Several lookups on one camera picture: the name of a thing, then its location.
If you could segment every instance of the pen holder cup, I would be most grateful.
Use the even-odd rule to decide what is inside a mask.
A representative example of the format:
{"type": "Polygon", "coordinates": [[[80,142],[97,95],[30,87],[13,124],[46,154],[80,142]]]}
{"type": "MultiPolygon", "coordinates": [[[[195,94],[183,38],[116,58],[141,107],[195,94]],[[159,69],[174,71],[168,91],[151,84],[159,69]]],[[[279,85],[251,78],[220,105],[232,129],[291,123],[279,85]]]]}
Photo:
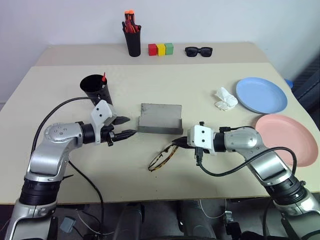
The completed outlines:
{"type": "Polygon", "coordinates": [[[107,79],[102,81],[103,76],[94,74],[85,77],[80,83],[80,88],[91,99],[93,105],[97,105],[100,100],[105,100],[112,105],[111,96],[109,94],[107,79]]]}
{"type": "Polygon", "coordinates": [[[126,45],[128,47],[129,55],[131,57],[138,57],[141,53],[141,45],[140,45],[140,32],[135,32],[135,33],[130,33],[130,32],[125,32],[123,30],[125,40],[126,40],[126,45]]]}

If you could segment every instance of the eyeglasses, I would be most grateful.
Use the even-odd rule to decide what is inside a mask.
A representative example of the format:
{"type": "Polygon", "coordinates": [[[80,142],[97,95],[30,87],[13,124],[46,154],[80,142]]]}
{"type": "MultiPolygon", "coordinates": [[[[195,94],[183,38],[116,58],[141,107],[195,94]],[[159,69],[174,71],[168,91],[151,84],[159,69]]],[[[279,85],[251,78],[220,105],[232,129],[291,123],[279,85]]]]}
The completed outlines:
{"type": "Polygon", "coordinates": [[[149,166],[148,166],[148,170],[149,170],[150,172],[153,172],[153,171],[161,168],[161,167],[162,167],[163,165],[165,165],[165,164],[169,161],[169,159],[175,154],[175,152],[177,151],[177,149],[178,149],[178,146],[175,146],[175,145],[173,145],[173,144],[171,144],[170,146],[168,146],[168,147],[166,147],[165,149],[163,149],[163,150],[150,162],[150,164],[149,164],[149,166]],[[170,149],[171,147],[173,147],[173,149],[172,149],[171,153],[169,154],[169,156],[168,156],[165,160],[163,160],[162,162],[160,162],[158,165],[155,165],[155,164],[159,161],[160,158],[163,158],[163,157],[164,157],[163,153],[168,153],[168,152],[169,152],[169,149],[170,149]]]}
{"type": "Polygon", "coordinates": [[[212,50],[213,50],[212,47],[207,47],[207,46],[202,48],[197,48],[195,46],[188,46],[184,49],[188,57],[195,57],[197,56],[198,53],[200,53],[202,57],[211,57],[212,50]]]}

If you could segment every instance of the white wall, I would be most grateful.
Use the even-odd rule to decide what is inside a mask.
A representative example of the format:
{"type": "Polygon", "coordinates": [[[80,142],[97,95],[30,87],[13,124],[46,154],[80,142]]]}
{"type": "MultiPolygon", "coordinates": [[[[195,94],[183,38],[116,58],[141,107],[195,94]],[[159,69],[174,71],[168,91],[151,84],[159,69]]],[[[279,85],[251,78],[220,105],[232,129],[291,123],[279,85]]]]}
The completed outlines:
{"type": "Polygon", "coordinates": [[[320,0],[1,0],[0,102],[48,45],[123,43],[136,12],[144,43],[256,43],[292,79],[320,50],[320,0]]]}

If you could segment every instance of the colored block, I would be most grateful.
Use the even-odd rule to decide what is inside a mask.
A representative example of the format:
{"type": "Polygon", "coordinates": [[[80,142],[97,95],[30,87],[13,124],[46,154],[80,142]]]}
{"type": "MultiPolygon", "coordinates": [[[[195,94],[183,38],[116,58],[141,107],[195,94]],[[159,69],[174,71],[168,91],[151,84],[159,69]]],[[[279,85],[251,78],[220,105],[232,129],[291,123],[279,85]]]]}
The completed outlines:
{"type": "Polygon", "coordinates": [[[157,55],[157,45],[152,43],[148,44],[149,49],[149,56],[156,56],[157,55]]]}
{"type": "Polygon", "coordinates": [[[170,43],[165,43],[165,55],[172,55],[174,54],[174,45],[170,43]]]}
{"type": "Polygon", "coordinates": [[[166,55],[166,46],[163,43],[159,43],[156,45],[158,56],[166,55]]]}

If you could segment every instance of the black sunglasses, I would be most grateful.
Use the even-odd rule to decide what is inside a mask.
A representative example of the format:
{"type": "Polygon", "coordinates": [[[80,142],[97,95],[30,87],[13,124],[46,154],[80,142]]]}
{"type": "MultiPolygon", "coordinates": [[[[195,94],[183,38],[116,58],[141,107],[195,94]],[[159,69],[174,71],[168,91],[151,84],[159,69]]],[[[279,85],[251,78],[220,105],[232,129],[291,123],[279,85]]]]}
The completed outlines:
{"type": "Polygon", "coordinates": [[[207,47],[207,46],[202,48],[197,48],[195,46],[188,46],[184,50],[188,57],[195,57],[197,56],[198,53],[200,53],[202,57],[210,57],[212,54],[212,47],[207,47]]]}

